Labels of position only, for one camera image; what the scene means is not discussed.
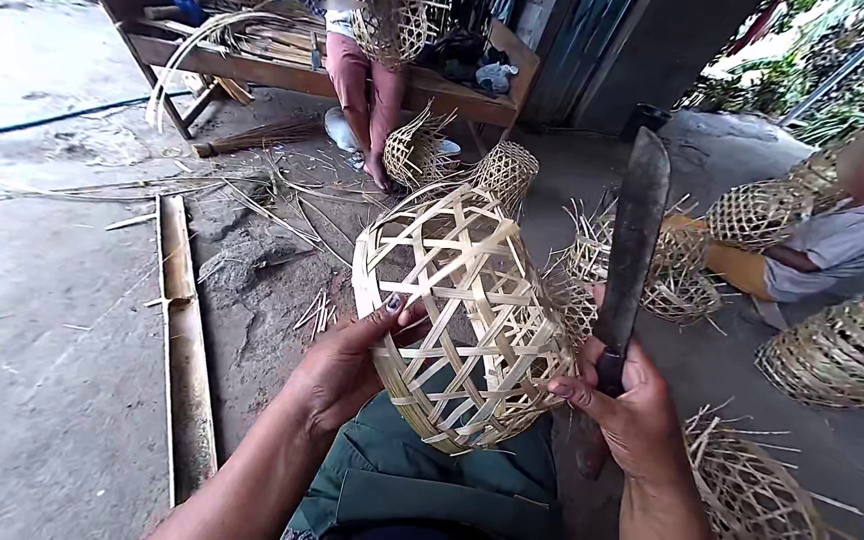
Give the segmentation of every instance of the person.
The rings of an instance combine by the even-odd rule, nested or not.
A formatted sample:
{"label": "person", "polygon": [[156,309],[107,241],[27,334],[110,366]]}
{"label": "person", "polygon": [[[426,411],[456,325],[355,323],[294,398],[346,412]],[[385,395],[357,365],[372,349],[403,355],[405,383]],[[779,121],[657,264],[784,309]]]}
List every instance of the person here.
{"label": "person", "polygon": [[[503,451],[450,456],[423,443],[379,391],[370,348],[386,334],[402,346],[431,328],[421,302],[404,304],[392,294],[319,338],[222,468],[150,539],[268,540],[290,520],[303,537],[329,539],[562,537],[549,415]],[[582,375],[548,388],[599,423],[625,471],[622,538],[711,539],[666,382],[633,343],[628,391],[606,397],[595,390],[603,349],[590,338]]]}
{"label": "person", "polygon": [[848,197],[798,224],[783,244],[762,253],[713,242],[706,267],[739,290],[772,302],[795,302],[864,270],[864,138],[836,163]]}
{"label": "person", "polygon": [[[353,11],[327,9],[325,16],[325,69],[339,96],[339,104],[365,158],[365,170],[379,190],[392,193],[382,154],[389,134],[396,128],[405,73],[370,60],[355,42]],[[366,79],[372,91],[366,98]]]}

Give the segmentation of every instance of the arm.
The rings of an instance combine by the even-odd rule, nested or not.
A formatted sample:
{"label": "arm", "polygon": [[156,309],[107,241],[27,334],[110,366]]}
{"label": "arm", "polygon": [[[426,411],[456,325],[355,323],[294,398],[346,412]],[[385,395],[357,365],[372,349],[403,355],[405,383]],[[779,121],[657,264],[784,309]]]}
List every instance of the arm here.
{"label": "arm", "polygon": [[762,255],[806,274],[822,270],[816,263],[812,262],[808,254],[790,247],[772,246],[762,251]]}
{"label": "arm", "polygon": [[392,295],[320,338],[219,472],[149,539],[279,538],[339,428],[382,389],[369,348],[389,332],[404,343],[428,332],[428,324],[402,331],[426,315],[421,302],[402,312],[403,304]]}
{"label": "arm", "polygon": [[[596,299],[604,287],[596,287]],[[608,449],[625,471],[619,514],[623,539],[711,540],[675,404],[659,370],[638,343],[629,347],[622,385],[612,399],[597,391],[595,362],[605,345],[588,338],[579,351],[579,377],[559,376],[549,391],[598,422]]]}

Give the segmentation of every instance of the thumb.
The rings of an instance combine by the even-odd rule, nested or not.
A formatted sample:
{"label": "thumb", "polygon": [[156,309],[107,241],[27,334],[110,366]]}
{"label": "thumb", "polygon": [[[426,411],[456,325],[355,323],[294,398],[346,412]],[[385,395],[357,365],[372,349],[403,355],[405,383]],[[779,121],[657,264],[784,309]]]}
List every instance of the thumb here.
{"label": "thumb", "polygon": [[608,426],[617,414],[616,400],[599,392],[581,378],[557,376],[549,381],[549,392],[567,399],[600,426]]}
{"label": "thumb", "polygon": [[342,348],[365,352],[392,330],[399,330],[399,313],[405,306],[402,294],[395,292],[378,309],[342,330]]}

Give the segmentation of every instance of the green pants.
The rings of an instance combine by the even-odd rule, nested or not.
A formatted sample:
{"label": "green pants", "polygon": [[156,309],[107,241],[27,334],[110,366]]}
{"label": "green pants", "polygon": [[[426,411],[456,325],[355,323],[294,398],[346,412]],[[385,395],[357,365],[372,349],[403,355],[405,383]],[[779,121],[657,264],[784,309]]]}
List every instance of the green pants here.
{"label": "green pants", "polygon": [[383,391],[339,430],[289,527],[321,538],[337,527],[423,519],[510,540],[561,538],[551,430],[542,415],[499,451],[452,457],[424,443]]}

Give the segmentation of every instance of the gray shirt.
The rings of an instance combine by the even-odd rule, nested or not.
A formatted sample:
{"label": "gray shirt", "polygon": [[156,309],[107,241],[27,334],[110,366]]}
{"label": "gray shirt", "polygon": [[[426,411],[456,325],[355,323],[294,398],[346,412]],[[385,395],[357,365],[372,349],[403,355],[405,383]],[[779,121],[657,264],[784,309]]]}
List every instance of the gray shirt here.
{"label": "gray shirt", "polygon": [[846,208],[852,199],[798,224],[787,247],[808,255],[821,270],[799,272],[765,257],[765,285],[779,302],[795,302],[830,288],[864,270],[864,205]]}
{"label": "gray shirt", "polygon": [[355,39],[353,35],[353,12],[351,9],[329,9],[325,12],[325,31],[342,34]]}

